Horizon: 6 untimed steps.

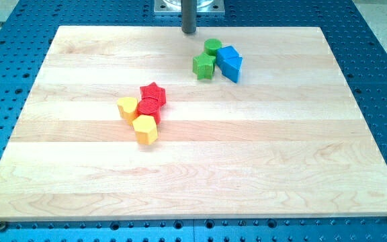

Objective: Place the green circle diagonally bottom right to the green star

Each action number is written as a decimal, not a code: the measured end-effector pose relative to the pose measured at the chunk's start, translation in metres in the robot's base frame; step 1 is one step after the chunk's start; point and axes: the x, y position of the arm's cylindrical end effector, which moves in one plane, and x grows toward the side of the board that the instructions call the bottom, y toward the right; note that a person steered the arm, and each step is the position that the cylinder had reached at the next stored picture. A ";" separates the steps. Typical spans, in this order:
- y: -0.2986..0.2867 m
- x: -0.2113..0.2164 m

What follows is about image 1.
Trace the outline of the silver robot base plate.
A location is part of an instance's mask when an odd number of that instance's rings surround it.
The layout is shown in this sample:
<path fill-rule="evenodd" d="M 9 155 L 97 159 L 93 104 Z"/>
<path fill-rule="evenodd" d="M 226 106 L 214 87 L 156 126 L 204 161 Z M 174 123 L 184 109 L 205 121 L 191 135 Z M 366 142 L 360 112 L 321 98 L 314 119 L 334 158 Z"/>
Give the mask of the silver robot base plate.
<path fill-rule="evenodd" d="M 154 0 L 153 10 L 155 15 L 180 15 L 181 0 Z M 224 0 L 197 0 L 198 15 L 224 15 Z"/>

